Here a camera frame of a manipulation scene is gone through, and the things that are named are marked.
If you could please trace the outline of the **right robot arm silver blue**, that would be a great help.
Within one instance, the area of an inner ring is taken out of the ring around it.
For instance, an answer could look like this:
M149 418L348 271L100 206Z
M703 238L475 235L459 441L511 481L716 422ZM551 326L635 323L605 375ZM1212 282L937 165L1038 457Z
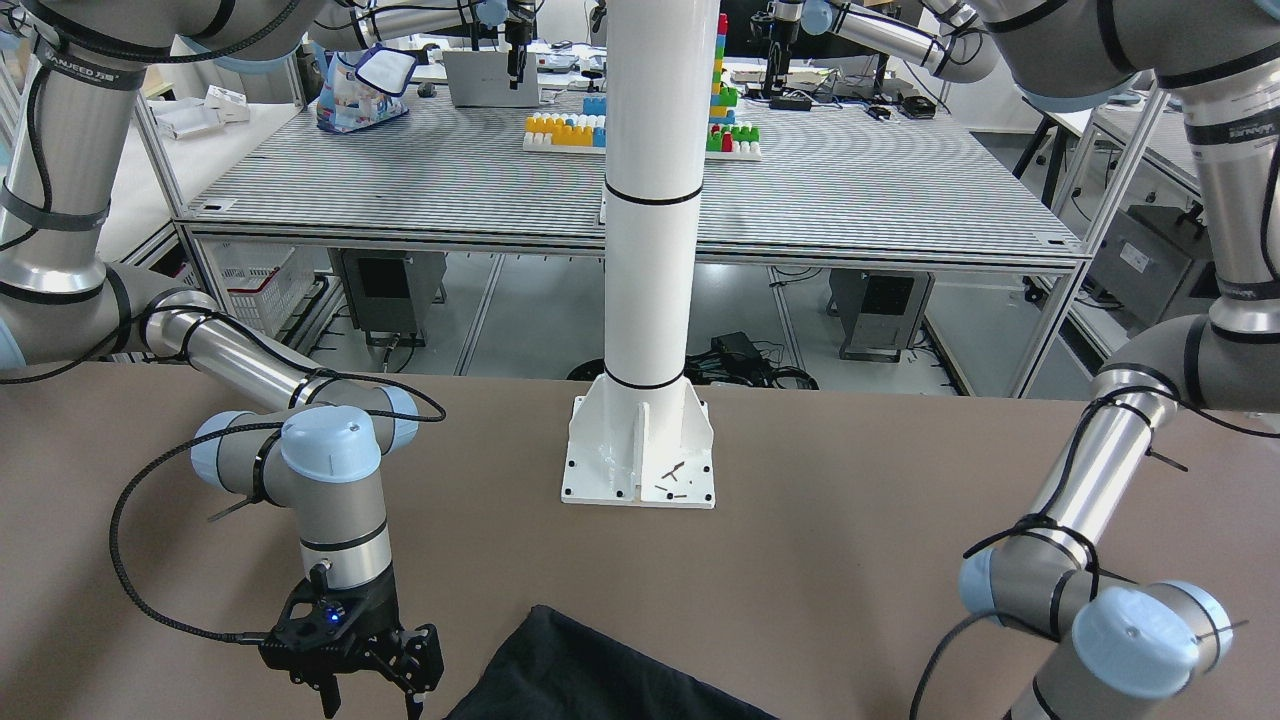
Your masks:
M150 606L122 556L125 505L113 510L108 547L123 591L154 621L227 644L251 644L271 669L340 707L337 678L375 671L420 717L443 674L436 629L399 620L381 459L444 409L393 380L317 365L221 313L207 295L165 275L108 264L101 224L146 70L159 64L287 59L343 1L23 1L33 76L3 179L3 382L51 364L55 373L109 354L146 352L214 375L268 407L224 413L174 448L198 475L294 514L303 578L274 626L220 633Z

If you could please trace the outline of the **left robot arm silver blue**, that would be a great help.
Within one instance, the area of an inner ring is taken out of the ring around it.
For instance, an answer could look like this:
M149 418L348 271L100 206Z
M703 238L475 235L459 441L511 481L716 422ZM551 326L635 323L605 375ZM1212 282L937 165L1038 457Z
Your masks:
M1107 360L1030 511L972 547L959 582L973 620L1056 643L1006 717L1142 719L1219 665L1231 621L1193 584L1106 577L1094 544L1178 410L1277 411L1277 4L974 8L1032 100L1089 106L1152 70L1183 106L1220 295Z

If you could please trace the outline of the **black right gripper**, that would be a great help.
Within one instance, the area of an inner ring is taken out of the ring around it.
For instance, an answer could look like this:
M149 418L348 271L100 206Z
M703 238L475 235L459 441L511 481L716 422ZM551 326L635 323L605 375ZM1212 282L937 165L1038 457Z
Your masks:
M311 570L285 601L259 653L268 667L317 691L323 715L340 710L339 674L375 671L404 693L406 717L422 716L425 693L444 673L442 643L433 624L407 630L401 624L396 574L338 589L328 570Z

